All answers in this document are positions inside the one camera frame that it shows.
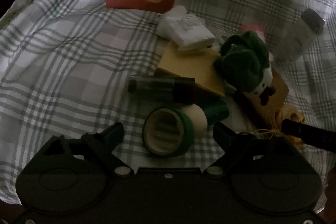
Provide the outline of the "orange yellow plush toy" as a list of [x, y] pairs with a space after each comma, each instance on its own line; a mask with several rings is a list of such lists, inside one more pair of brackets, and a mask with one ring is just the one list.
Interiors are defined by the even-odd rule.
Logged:
[[271, 129], [257, 129], [253, 131], [252, 134], [256, 138], [264, 140], [274, 139], [275, 137], [284, 137], [295, 148], [302, 150], [302, 139], [294, 136], [294, 133], [285, 131], [286, 122], [290, 122], [290, 124], [306, 124], [304, 115], [294, 106], [285, 103], [281, 108], [276, 110], [274, 114], [274, 125]]

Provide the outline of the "green tape roll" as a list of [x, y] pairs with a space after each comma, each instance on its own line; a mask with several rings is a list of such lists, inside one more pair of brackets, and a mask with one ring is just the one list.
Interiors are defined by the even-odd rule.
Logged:
[[157, 107], [146, 117], [142, 127], [143, 145], [154, 157], [177, 157], [194, 143], [191, 119], [173, 107]]

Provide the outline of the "white tissue pack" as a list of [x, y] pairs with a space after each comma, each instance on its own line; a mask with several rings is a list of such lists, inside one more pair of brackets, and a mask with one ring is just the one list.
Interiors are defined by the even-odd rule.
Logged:
[[175, 6], [161, 16], [156, 33], [161, 38], [172, 40], [180, 52], [202, 51], [215, 42], [215, 35], [194, 14], [183, 6]]

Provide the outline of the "dark green cylinder tube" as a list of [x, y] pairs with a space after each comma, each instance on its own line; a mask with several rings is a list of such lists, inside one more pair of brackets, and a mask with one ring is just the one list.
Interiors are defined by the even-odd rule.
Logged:
[[230, 115], [229, 108], [225, 103], [208, 106], [203, 111], [209, 125], [221, 122]]

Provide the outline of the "brown leather wallet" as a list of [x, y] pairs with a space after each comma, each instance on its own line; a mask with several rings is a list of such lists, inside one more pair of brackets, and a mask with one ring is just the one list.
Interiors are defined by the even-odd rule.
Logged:
[[273, 68], [272, 76], [273, 80], [269, 86], [271, 89], [271, 95], [268, 93], [263, 97], [265, 99], [268, 98], [267, 104], [265, 106], [261, 105], [259, 96], [251, 99], [252, 105], [255, 107], [260, 117], [269, 124], [274, 121], [276, 111], [282, 108], [289, 92], [286, 83]]

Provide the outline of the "cream wooden egg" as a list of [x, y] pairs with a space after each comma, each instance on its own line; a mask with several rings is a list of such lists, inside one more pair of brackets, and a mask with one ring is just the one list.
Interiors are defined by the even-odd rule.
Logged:
[[207, 131], [207, 118], [204, 111], [196, 104], [184, 106], [180, 109], [191, 120], [195, 135], [202, 135]]

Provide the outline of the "dark green marker pen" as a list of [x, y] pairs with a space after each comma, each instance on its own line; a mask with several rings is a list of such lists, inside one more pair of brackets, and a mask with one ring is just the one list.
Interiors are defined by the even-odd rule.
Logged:
[[127, 90], [131, 94], [176, 94], [186, 93], [194, 88], [194, 78], [132, 76]]

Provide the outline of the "green white plush toy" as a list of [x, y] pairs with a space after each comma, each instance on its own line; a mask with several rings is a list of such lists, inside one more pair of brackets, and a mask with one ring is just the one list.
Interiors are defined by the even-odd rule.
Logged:
[[270, 93], [273, 80], [272, 66], [260, 65], [244, 56], [240, 48], [239, 34], [233, 35], [221, 46], [220, 56], [214, 61], [214, 70], [221, 81], [231, 85], [237, 91], [244, 93], [249, 98], [259, 96], [261, 105], [265, 106], [268, 98], [263, 98]]

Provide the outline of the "grey white plaid cloth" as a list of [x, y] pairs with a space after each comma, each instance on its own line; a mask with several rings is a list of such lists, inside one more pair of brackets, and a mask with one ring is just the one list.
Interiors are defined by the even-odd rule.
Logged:
[[[176, 0], [208, 26], [234, 33], [260, 23], [274, 46], [302, 12], [325, 20], [322, 35], [284, 74], [287, 101], [312, 126], [335, 130], [335, 0]], [[166, 42], [158, 14], [109, 9], [105, 0], [17, 0], [1, 20], [1, 200], [19, 203], [19, 173], [50, 137], [78, 138], [116, 121], [125, 139], [115, 155], [132, 168], [155, 166], [141, 140], [154, 105], [126, 91], [151, 75]]]

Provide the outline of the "tan cardboard box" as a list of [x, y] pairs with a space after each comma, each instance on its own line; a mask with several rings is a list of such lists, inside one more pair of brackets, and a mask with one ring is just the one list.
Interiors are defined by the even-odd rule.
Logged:
[[155, 74], [193, 78], [197, 87], [224, 97], [224, 84], [217, 77], [213, 67], [218, 57], [219, 53], [210, 48], [196, 53], [179, 52], [175, 42], [171, 41], [157, 65]]

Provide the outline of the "clear bottle with dark cap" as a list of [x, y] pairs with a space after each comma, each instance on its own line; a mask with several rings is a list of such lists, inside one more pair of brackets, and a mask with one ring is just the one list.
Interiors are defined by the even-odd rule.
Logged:
[[284, 38], [273, 48], [272, 54], [278, 66], [296, 61], [303, 52], [322, 34], [325, 21], [313, 9], [306, 9]]

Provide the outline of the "pink white plush toy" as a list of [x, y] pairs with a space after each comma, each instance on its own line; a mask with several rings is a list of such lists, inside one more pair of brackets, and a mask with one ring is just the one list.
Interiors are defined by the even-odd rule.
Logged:
[[245, 57], [258, 61], [264, 67], [270, 66], [273, 56], [266, 44], [264, 29], [257, 24], [243, 25], [239, 30], [240, 48]]

